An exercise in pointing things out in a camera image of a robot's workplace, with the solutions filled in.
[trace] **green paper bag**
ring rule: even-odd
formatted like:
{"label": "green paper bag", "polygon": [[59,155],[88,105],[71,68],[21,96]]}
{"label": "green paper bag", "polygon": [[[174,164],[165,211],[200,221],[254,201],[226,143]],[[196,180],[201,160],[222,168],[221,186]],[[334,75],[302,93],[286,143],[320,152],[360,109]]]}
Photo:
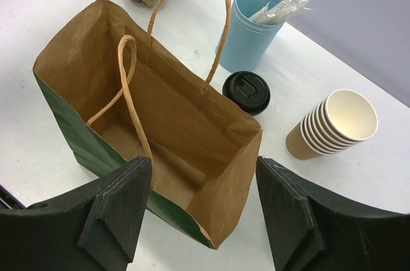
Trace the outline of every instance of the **green paper bag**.
{"label": "green paper bag", "polygon": [[225,1],[226,25],[206,81],[151,37],[163,0],[148,32],[118,5],[94,2],[33,67],[78,163],[103,176],[136,156],[151,157],[147,209],[215,249],[238,224],[262,135],[250,115],[209,85],[229,29]]}

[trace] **paper cup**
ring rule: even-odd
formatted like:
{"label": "paper cup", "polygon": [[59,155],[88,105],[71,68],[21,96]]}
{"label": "paper cup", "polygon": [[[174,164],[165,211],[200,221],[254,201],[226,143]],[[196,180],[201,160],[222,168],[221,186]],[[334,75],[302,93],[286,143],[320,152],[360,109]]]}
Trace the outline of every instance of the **paper cup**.
{"label": "paper cup", "polygon": [[337,135],[333,134],[330,132],[331,130],[328,130],[326,128],[326,125],[324,124],[324,117],[322,116],[322,105],[323,103],[320,103],[314,110],[313,110],[313,125],[315,129],[317,129],[317,133],[320,134],[320,136],[324,139],[326,139],[327,142],[330,144],[338,145],[341,147],[351,147],[355,143],[349,142],[345,140],[344,138],[338,138]]}
{"label": "paper cup", "polygon": [[340,152],[346,147],[341,147],[334,145],[332,143],[329,143],[327,140],[321,138],[318,133],[315,131],[315,128],[313,127],[313,121],[312,121],[312,111],[307,115],[306,117],[306,130],[307,130],[307,139],[310,139],[311,143],[317,148],[322,150],[323,152],[328,152],[331,154],[334,154],[336,152]]}
{"label": "paper cup", "polygon": [[302,136],[306,140],[306,144],[315,152],[320,154],[332,154],[332,151],[327,151],[324,148],[320,147],[312,138],[311,134],[308,131],[308,116],[306,115],[302,121]]}
{"label": "paper cup", "polygon": [[369,101],[353,90],[336,90],[324,103],[326,121],[343,138],[362,142],[377,131],[379,119]]}
{"label": "paper cup", "polygon": [[302,134],[302,122],[299,122],[286,137],[286,149],[299,160],[308,160],[324,155],[324,153],[316,152],[306,142],[304,134]]}
{"label": "paper cup", "polygon": [[352,140],[348,140],[347,138],[345,138],[344,136],[342,136],[341,134],[339,134],[337,132],[336,129],[334,129],[331,124],[329,119],[326,117],[325,114],[325,102],[322,102],[319,105],[319,120],[320,123],[323,125],[324,129],[325,129],[325,133],[327,133],[331,138],[333,138],[336,142],[341,142],[344,144],[347,144],[349,146],[355,145],[357,142],[352,141]]}

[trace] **wrapped straw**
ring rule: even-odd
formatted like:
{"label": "wrapped straw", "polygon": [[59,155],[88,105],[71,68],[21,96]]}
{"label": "wrapped straw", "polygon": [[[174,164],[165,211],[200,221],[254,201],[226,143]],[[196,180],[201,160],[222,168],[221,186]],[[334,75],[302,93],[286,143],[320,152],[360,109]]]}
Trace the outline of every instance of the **wrapped straw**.
{"label": "wrapped straw", "polygon": [[278,24],[283,20],[310,10],[310,8],[305,7],[309,1],[311,0],[283,0],[270,10],[268,10],[268,3],[260,11],[250,16],[249,19],[260,24]]}

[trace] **black cup lid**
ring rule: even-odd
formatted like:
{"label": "black cup lid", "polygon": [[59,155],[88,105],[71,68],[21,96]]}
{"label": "black cup lid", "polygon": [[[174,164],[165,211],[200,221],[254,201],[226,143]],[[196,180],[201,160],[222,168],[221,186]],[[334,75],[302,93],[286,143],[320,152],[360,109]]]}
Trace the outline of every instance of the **black cup lid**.
{"label": "black cup lid", "polygon": [[266,109],[270,101],[265,80],[249,71],[231,74],[224,83],[222,94],[252,116]]}

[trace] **white table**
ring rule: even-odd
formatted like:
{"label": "white table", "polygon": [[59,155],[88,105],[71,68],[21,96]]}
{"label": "white table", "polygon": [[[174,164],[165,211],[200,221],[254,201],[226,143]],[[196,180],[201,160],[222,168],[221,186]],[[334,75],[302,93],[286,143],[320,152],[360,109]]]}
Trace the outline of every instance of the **white table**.
{"label": "white table", "polygon": [[[95,176],[80,167],[32,75],[35,58],[75,14],[95,0],[0,0],[0,183],[23,204],[42,201]],[[143,28],[150,9],[111,0]],[[154,36],[205,78],[224,21],[224,0],[168,0]],[[270,106],[256,117],[265,132],[260,155],[346,197],[410,212],[410,109],[296,29],[285,24],[255,71],[268,82]],[[220,67],[212,85],[229,73]],[[343,153],[299,161],[284,149],[286,134],[337,88],[365,95],[380,119],[371,140]],[[209,250],[146,212],[135,262],[128,270],[273,270],[256,183],[236,231]]]}

